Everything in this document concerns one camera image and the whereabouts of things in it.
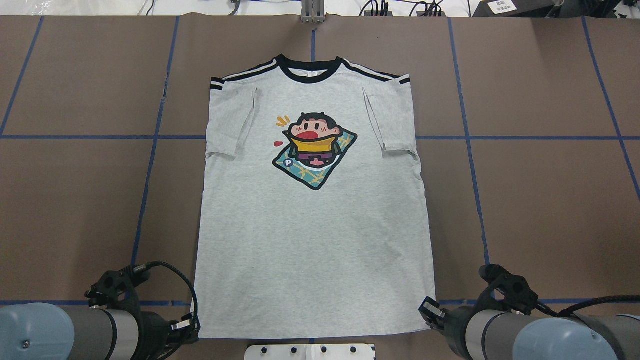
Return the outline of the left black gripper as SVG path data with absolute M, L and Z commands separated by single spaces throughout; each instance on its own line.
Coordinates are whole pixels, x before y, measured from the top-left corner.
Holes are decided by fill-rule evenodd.
M 201 322 L 192 311 L 178 320 L 168 321 L 150 311 L 141 313 L 140 358 L 169 358 L 181 347 L 197 343 Z

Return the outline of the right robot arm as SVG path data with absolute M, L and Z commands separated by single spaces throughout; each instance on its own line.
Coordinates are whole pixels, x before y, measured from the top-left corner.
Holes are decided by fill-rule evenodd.
M 637 360 L 639 317 L 534 317 L 489 297 L 473 306 L 443 309 L 427 297 L 418 308 L 464 360 Z

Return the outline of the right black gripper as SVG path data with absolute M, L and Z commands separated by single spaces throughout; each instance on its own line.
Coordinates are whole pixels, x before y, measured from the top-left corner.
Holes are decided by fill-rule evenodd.
M 457 307 L 453 310 L 441 309 L 441 305 L 432 297 L 426 296 L 418 308 L 418 312 L 425 323 L 437 330 L 445 337 L 450 350 L 460 358 L 471 358 L 466 333 L 469 323 L 476 314 L 476 309 L 470 305 Z

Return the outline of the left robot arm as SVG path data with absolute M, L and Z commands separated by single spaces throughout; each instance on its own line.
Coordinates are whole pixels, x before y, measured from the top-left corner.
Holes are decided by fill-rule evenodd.
M 3 360 L 166 360 L 199 341 L 195 313 L 167 321 L 149 311 L 49 303 L 0 310 Z

